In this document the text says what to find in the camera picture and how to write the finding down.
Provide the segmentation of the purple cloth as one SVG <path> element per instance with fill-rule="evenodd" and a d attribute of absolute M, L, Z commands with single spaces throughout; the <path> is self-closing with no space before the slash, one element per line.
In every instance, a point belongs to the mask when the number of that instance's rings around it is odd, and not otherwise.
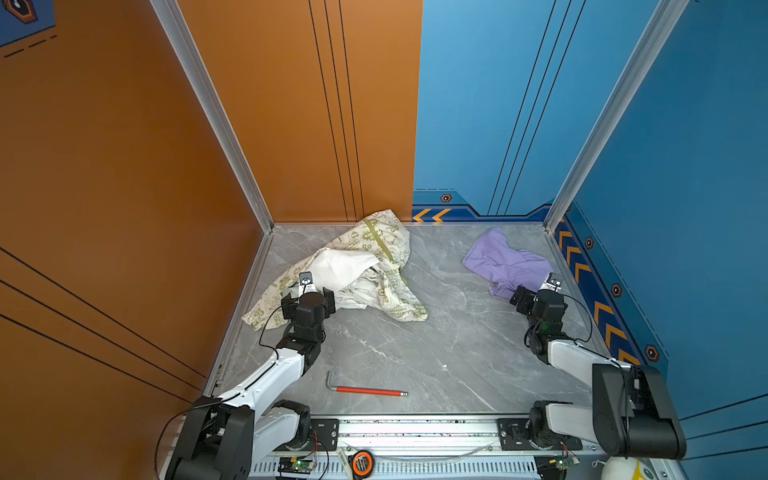
<path fill-rule="evenodd" d="M 493 284 L 492 296 L 506 300 L 510 300 L 519 287 L 536 292 L 554 272 L 543 256 L 512 249 L 500 228 L 492 228 L 479 236 L 462 265 Z"/>

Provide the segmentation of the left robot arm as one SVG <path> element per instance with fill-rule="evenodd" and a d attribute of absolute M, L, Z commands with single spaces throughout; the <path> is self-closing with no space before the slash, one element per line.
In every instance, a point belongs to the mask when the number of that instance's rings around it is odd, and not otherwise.
<path fill-rule="evenodd" d="M 336 311 L 334 292 L 286 295 L 278 311 L 289 325 L 268 360 L 219 397 L 202 396 L 187 410 L 166 479 L 246 479 L 256 461 L 309 438 L 308 406 L 279 396 L 315 363 Z"/>

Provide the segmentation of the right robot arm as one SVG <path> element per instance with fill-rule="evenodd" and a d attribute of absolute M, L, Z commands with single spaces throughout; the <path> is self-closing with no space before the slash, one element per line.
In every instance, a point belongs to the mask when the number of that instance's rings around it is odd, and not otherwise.
<path fill-rule="evenodd" d="M 568 308 L 556 285 L 534 292 L 518 287 L 510 300 L 529 326 L 524 344 L 542 363 L 592 390 L 592 404 L 537 401 L 520 435 L 538 448 L 566 447 L 571 439 L 597 443 L 612 457 L 681 460 L 687 442 L 661 372 L 607 357 L 563 332 Z"/>

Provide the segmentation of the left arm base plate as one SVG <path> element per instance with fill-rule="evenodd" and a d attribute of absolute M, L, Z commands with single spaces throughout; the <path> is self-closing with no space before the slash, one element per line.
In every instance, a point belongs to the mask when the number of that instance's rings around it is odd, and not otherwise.
<path fill-rule="evenodd" d="M 308 436 L 303 440 L 292 440 L 277 448 L 277 451 L 309 452 L 319 440 L 329 451 L 337 449 L 340 421 L 337 418 L 312 418 Z"/>

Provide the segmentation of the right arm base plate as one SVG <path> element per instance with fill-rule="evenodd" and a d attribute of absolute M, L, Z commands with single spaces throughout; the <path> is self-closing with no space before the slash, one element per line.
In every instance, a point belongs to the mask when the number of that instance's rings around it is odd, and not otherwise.
<path fill-rule="evenodd" d="M 523 418 L 499 418 L 496 420 L 497 435 L 503 451 L 579 451 L 580 439 L 572 436 L 540 431 L 531 433 L 530 421 Z"/>

